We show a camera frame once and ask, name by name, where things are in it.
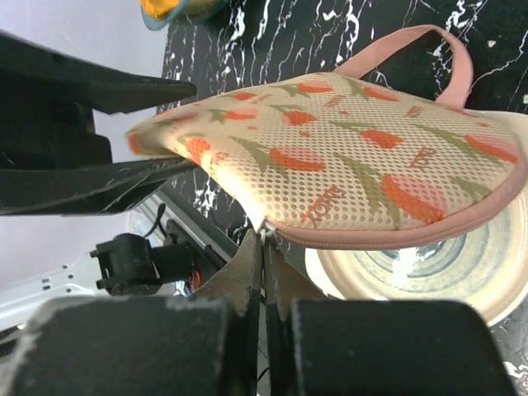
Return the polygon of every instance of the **table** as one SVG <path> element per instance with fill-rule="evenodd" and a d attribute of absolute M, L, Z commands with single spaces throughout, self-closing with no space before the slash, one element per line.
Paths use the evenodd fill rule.
<path fill-rule="evenodd" d="M 528 112 L 528 5 L 518 0 L 241 0 L 202 26 L 168 30 L 163 76 L 190 80 L 198 99 L 304 73 L 332 71 L 373 40 L 405 26 L 433 24 L 462 40 L 474 61 L 467 107 Z M 447 45 L 428 34 L 365 76 L 434 98 L 449 81 Z M 237 201 L 201 170 L 163 188 L 191 203 L 235 243 L 251 226 Z M 304 249 L 284 241 L 290 261 Z M 519 393 L 528 395 L 528 303 L 493 328 Z"/>

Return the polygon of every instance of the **black cable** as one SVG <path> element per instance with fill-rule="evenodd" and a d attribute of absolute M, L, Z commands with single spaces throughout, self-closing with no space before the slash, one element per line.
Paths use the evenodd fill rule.
<path fill-rule="evenodd" d="M 261 373 L 261 374 L 258 376 L 258 378 L 257 378 L 257 384 L 258 384 L 258 381 L 260 381 L 260 380 L 262 379 L 262 377 L 264 376 L 264 374 L 267 373 L 267 371 L 268 371 L 269 369 L 270 369 L 270 368 L 267 367 L 267 368 L 265 368 L 265 369 L 262 371 L 262 373 Z"/>
<path fill-rule="evenodd" d="M 159 227 L 159 231 L 162 233 L 163 237 L 167 237 L 167 233 L 165 232 L 165 229 L 162 226 L 162 217 L 165 213 L 165 209 L 167 206 L 163 203 L 159 204 L 158 206 L 158 214 L 156 214 L 156 219 L 154 220 L 154 223 L 152 224 L 152 228 L 143 236 L 143 238 L 147 238 L 151 233 L 154 232 L 156 227 Z"/>

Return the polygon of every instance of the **yellow object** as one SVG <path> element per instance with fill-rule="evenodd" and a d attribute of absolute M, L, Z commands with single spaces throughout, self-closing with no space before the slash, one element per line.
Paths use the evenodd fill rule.
<path fill-rule="evenodd" d="M 162 19 L 180 0 L 139 0 L 145 12 L 152 18 Z"/>

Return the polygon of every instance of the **beige ceramic plate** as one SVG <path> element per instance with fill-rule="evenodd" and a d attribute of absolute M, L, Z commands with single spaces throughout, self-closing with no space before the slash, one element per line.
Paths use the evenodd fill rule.
<path fill-rule="evenodd" d="M 528 153 L 528 116 L 487 115 L 511 123 Z M 497 217 L 471 233 L 399 251 L 313 251 L 312 281 L 343 299 L 456 299 L 491 326 L 528 293 L 528 186 Z"/>

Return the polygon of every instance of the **bag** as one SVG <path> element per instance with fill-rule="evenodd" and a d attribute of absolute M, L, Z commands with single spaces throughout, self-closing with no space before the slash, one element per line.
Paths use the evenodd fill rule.
<path fill-rule="evenodd" d="M 453 50 L 447 89 L 429 101 L 358 78 L 426 32 Z M 247 212 L 308 248 L 389 250 L 435 243 L 490 220 L 522 190 L 525 154 L 508 123 L 464 110 L 465 47 L 436 26 L 396 31 L 335 73 L 239 89 L 128 132 L 149 157 L 200 165 Z"/>

